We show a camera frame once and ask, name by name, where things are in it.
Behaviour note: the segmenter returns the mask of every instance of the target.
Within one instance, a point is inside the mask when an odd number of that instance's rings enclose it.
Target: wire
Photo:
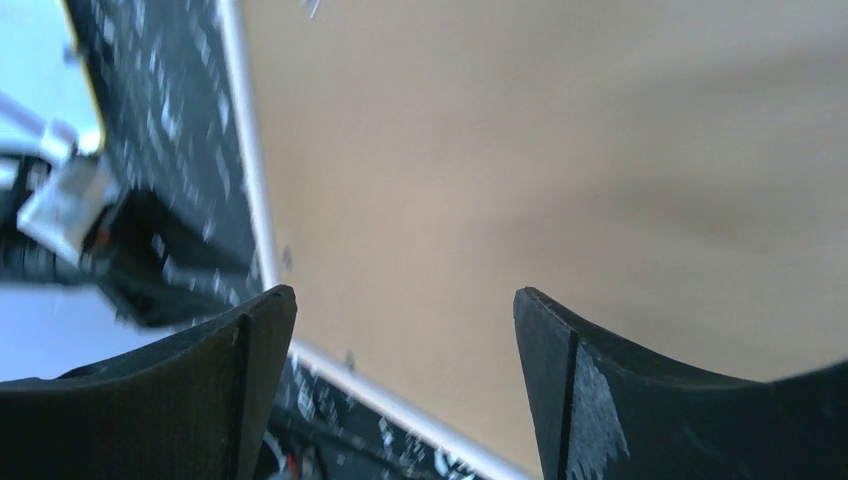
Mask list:
[[[294,455],[289,454],[286,456],[286,462],[288,464],[289,470],[292,474],[292,480],[298,480],[297,475],[297,465],[294,463]]]

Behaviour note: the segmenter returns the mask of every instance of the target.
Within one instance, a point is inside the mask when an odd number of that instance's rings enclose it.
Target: tan surface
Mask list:
[[[297,334],[483,444],[538,471],[524,285],[720,372],[848,352],[839,2],[245,3]]]

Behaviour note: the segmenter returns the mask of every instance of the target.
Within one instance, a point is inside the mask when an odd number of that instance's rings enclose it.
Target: white edge trim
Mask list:
[[[267,289],[280,283],[280,273],[265,186],[259,128],[253,106],[253,89],[240,1],[218,0],[218,15],[260,274],[262,285]],[[361,403],[385,415],[398,425],[418,434],[432,446],[456,455],[480,475],[493,480],[531,478],[531,475],[519,466],[492,453],[423,410],[349,370],[319,349],[305,342],[292,340],[289,356],[296,358],[298,362],[308,364],[325,380],[353,395]]]

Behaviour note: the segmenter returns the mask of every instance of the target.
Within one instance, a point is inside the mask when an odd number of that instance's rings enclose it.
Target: red wire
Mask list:
[[[297,466],[294,463],[294,456],[288,455],[286,457],[286,461],[288,463],[289,470],[292,472],[292,480],[297,480]]]

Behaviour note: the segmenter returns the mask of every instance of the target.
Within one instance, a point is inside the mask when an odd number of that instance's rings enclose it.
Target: black plastic part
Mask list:
[[[229,305],[224,299],[166,278],[165,264],[174,250],[197,252],[204,261],[193,260],[204,267],[220,261],[221,269],[235,268],[225,254],[216,253],[192,234],[156,194],[127,191],[106,209],[92,230],[80,268],[109,298],[119,316],[142,327],[169,326],[226,310]]]
[[[533,288],[514,316],[546,479],[848,478],[848,363],[756,383],[659,355]]]
[[[463,459],[360,403],[306,362],[288,362],[283,369],[268,431],[281,447],[294,446],[295,453],[313,446],[313,464],[325,480],[486,480]]]
[[[0,478],[252,478],[296,311],[277,287],[59,379],[0,383]]]
[[[263,289],[258,271],[232,268],[251,264],[256,243],[217,3],[148,1],[142,3],[150,8],[127,8],[116,0],[64,1],[86,49],[108,132],[102,157],[117,183],[156,192],[166,215],[185,224],[185,229],[167,229],[164,236],[203,233],[215,246],[217,258],[175,246],[174,260],[189,269],[204,268],[203,262],[211,260],[207,272],[177,269],[175,277],[191,283],[191,290],[213,292],[233,303],[257,295]],[[174,115],[177,135],[165,123],[149,120],[151,112],[156,117],[162,111]],[[219,271],[213,274],[210,268]]]

